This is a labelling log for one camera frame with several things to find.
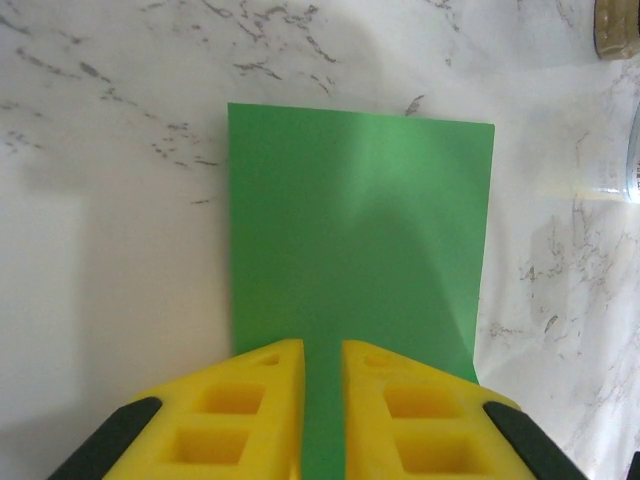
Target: yellow foam pad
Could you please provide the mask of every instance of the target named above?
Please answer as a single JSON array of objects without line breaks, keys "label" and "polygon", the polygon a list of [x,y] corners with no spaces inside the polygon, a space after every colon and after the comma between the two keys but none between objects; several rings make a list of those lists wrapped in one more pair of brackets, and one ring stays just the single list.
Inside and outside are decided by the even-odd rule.
[{"label": "yellow foam pad", "polygon": [[304,349],[283,340],[139,395],[162,408],[106,480],[300,476]]},{"label": "yellow foam pad", "polygon": [[347,480],[534,480],[482,408],[514,402],[365,342],[342,351]]}]

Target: green card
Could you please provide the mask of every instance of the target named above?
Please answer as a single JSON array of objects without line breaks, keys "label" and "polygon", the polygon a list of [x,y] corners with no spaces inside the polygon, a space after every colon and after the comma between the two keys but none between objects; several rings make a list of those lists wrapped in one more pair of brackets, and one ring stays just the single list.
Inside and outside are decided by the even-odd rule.
[{"label": "green card", "polygon": [[344,478],[342,340],[476,381],[493,135],[229,105],[234,351],[304,340],[304,480]]}]

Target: marble surface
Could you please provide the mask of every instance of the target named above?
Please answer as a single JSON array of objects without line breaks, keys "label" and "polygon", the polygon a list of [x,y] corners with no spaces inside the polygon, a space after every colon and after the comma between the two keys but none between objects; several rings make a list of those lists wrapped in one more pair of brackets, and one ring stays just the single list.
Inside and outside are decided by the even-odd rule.
[{"label": "marble surface", "polygon": [[596,59],[590,3],[1,0],[0,477],[43,478],[123,400],[229,354],[242,101],[494,123],[479,378],[623,478],[640,213],[573,182],[624,162],[640,68]]}]

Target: square hole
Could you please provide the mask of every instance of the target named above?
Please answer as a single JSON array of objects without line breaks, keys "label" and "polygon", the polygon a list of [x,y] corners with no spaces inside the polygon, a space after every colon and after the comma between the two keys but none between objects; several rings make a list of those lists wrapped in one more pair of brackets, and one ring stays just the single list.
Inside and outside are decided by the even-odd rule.
[{"label": "square hole", "polygon": [[261,358],[260,361],[258,361],[258,365],[273,366],[277,365],[278,363],[280,363],[280,355],[278,355],[277,353],[267,355],[266,357]]},{"label": "square hole", "polygon": [[205,391],[196,411],[254,415],[258,413],[265,386],[254,383],[219,383]]},{"label": "square hole", "polygon": [[468,437],[401,434],[396,448],[405,472],[411,474],[487,474],[487,462]]},{"label": "square hole", "polygon": [[393,418],[453,418],[461,414],[455,398],[432,385],[387,385],[384,399]]},{"label": "square hole", "polygon": [[249,432],[245,430],[180,430],[165,460],[171,463],[236,465],[248,437]]}]

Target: white marble countertop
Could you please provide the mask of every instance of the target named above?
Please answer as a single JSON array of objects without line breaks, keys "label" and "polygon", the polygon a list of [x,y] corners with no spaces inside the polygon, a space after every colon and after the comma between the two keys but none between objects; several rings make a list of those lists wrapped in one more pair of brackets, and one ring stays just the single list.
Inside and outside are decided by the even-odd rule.
[{"label": "white marble countertop", "polygon": [[622,478],[640,214],[563,182],[624,162],[640,69],[596,59],[591,2],[540,3],[0,1],[0,477],[46,476],[132,394],[230,353],[242,101],[494,123],[479,378]]}]

